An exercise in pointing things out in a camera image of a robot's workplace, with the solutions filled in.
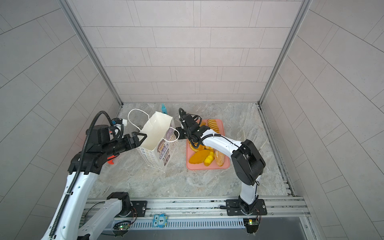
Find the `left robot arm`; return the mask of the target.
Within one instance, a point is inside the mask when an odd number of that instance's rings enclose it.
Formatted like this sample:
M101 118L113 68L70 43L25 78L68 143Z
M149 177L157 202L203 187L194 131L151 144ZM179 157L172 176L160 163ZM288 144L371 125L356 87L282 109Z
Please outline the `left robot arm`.
M86 131L81 152L71 160L65 191L44 240L96 240L117 215L128 216L133 206L127 192L113 192L104 205L82 227L80 221L90 191L103 165L111 157L139 147L146 134L132 132L111 138L113 126L97 125Z

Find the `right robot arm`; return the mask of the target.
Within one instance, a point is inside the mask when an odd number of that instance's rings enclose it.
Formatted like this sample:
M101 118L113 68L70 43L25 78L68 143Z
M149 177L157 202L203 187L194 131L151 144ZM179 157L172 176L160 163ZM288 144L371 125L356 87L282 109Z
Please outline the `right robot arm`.
M250 140L243 142L228 139L216 133L208 126L200 126L202 118L191 115L179 108L181 127L177 127L175 135L187 139L197 149L206 146L219 151L232 160L237 177L242 182L239 203L234 207L245 215L257 212L258 185L266 163Z

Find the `white printed paper bag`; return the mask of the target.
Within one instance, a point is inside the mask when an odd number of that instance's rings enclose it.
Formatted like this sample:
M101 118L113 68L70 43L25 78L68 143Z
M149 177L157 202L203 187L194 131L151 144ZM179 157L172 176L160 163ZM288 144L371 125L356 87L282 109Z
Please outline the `white printed paper bag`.
M135 125L128 115L128 121L140 133L147 134L146 140L137 148L145 163L157 170L164 172L178 145L179 137L175 136L175 123L173 117L155 112L152 116L146 114L147 122L142 128Z

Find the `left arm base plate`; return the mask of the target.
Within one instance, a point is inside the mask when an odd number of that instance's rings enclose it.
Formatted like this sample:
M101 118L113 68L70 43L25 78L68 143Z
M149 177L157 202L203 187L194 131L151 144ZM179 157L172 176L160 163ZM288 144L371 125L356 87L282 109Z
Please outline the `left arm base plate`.
M147 201L131 201L132 209L128 218L139 217L142 218L146 214Z

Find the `striped twisted fake bread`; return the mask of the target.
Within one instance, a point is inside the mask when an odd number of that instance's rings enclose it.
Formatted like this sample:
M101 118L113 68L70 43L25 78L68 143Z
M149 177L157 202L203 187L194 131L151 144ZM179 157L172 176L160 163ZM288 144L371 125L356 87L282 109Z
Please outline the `striped twisted fake bread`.
M207 120L207 125L210 129L212 129L213 131L215 131L217 134L220 134L220 129L219 129L219 125L217 123L217 121L215 119L209 119Z

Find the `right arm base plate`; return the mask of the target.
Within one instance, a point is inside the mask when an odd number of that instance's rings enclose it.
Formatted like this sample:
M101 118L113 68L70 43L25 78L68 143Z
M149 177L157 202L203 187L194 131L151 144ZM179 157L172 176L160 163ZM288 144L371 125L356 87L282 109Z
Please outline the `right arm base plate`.
M223 208L228 216L266 216L268 214L263 199L257 199L251 205L247 205L242 199L226 200Z

